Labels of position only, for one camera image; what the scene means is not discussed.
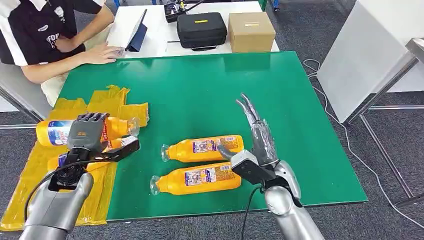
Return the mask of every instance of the plastic bottle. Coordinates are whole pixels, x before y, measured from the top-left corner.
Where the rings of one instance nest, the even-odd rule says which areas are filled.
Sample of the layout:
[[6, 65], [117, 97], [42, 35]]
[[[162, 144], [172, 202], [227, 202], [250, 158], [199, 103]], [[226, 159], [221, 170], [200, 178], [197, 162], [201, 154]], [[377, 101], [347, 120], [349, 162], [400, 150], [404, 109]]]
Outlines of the plastic bottle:
[[170, 159], [183, 163], [225, 160], [217, 150], [219, 144], [235, 153], [244, 149], [242, 136], [226, 135], [186, 139], [172, 146], [163, 145], [160, 154], [164, 162]]
[[[39, 143], [45, 147], [66, 145], [71, 125], [74, 120], [47, 120], [37, 124], [35, 129]], [[140, 131], [138, 118], [121, 120], [108, 117], [104, 122], [101, 142], [111, 141], [122, 136], [138, 136]]]
[[[103, 150], [103, 152], [107, 152], [111, 149], [117, 149], [120, 148], [130, 142], [132, 142], [134, 140], [134, 136], [129, 136], [129, 137], [125, 137], [125, 138], [118, 138], [118, 139], [114, 139], [114, 140], [110, 140], [108, 142], [108, 146]], [[67, 154], [60, 154], [59, 156], [55, 156], [52, 157], [50, 160], [48, 160], [47, 162], [47, 171], [54, 171], [56, 168], [58, 168], [58, 166], [63, 167], [65, 164], [65, 159], [66, 159]], [[93, 163], [89, 163], [87, 165], [87, 171], [91, 172], [95, 169], [101, 168], [105, 165], [109, 164], [109, 162], [93, 162]]]
[[221, 162], [176, 169], [166, 176], [152, 176], [150, 191], [153, 195], [184, 195], [236, 189], [241, 184], [242, 178], [231, 170], [231, 162]]

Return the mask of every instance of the bottle label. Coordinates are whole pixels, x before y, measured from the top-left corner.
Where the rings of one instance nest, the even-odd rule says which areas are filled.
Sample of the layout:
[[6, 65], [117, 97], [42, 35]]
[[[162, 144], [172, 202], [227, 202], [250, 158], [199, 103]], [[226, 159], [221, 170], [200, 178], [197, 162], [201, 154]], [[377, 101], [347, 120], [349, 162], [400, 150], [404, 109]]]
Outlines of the bottle label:
[[217, 146], [219, 144], [224, 145], [227, 149], [236, 149], [239, 146], [237, 139], [234, 136], [195, 140], [193, 141], [193, 153], [198, 154], [217, 151]]
[[59, 167], [63, 167], [63, 166], [65, 166], [65, 160], [66, 160], [66, 157], [67, 157], [67, 153], [64, 153], [64, 154], [60, 154], [59, 155], [59, 158], [57, 159], [58, 160], [58, 166]]
[[106, 122], [103, 124], [103, 130], [101, 131], [101, 137], [103, 138], [103, 141], [107, 142], [107, 146], [111, 149], [112, 143], [111, 143], [111, 141], [109, 141], [108, 130], [106, 128]]
[[230, 163], [228, 165], [196, 169], [185, 172], [185, 185], [194, 186], [199, 184], [214, 183], [218, 181], [230, 180], [235, 178], [231, 171]]
[[73, 122], [72, 120], [49, 122], [47, 132], [50, 143], [55, 146], [67, 144], [69, 131]]

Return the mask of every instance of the human arm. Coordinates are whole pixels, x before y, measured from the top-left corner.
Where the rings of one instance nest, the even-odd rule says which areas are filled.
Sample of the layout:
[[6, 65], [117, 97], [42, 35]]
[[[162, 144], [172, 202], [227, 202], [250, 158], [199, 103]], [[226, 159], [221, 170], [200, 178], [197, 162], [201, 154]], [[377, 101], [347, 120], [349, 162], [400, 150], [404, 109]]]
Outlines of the human arm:
[[109, 24], [113, 23], [115, 17], [111, 10], [103, 5], [100, 11], [96, 14], [93, 21], [91, 21], [81, 32], [75, 35], [73, 38], [68, 39], [60, 36], [56, 40], [55, 44], [59, 51], [62, 53], [68, 53], [76, 49], [79, 45], [85, 41], [91, 39], [96, 34], [103, 31]]
[[115, 51], [119, 51], [120, 49], [120, 47], [106, 46], [106, 43], [103, 43], [88, 51], [80, 52], [60, 61], [21, 66], [21, 68], [23, 74], [29, 81], [35, 84], [41, 84], [83, 64], [113, 63], [116, 61], [114, 58], [118, 57]]

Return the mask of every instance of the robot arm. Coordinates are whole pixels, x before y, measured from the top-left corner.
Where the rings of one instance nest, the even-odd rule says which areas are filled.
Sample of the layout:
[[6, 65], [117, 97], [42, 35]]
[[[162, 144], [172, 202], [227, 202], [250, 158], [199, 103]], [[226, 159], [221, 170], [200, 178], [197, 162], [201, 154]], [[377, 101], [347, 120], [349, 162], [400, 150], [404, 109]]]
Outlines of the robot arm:
[[78, 116], [69, 131], [66, 155], [63, 166], [47, 174], [32, 191], [35, 196], [28, 206], [28, 219], [25, 219], [20, 240], [64, 240], [74, 229], [84, 201], [93, 187], [93, 176], [86, 171], [88, 163], [118, 162], [137, 151], [140, 144], [137, 138], [120, 148], [102, 152], [104, 142], [100, 142], [104, 120], [108, 114], [87, 113]]
[[249, 122], [252, 151], [239, 153], [218, 146], [222, 156], [231, 161], [233, 172], [251, 184], [262, 184], [265, 201], [286, 240], [324, 240], [323, 235], [302, 206], [301, 189], [290, 165], [278, 159], [274, 139], [267, 122], [259, 117], [249, 98], [241, 94], [243, 101], [236, 100]]

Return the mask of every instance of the cardboard box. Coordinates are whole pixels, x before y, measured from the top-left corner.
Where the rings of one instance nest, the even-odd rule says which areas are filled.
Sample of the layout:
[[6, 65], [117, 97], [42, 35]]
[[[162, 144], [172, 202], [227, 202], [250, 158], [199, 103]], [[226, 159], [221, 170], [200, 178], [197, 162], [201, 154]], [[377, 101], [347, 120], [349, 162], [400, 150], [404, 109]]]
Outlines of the cardboard box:
[[270, 52], [276, 37], [266, 12], [230, 13], [228, 32], [233, 53]]

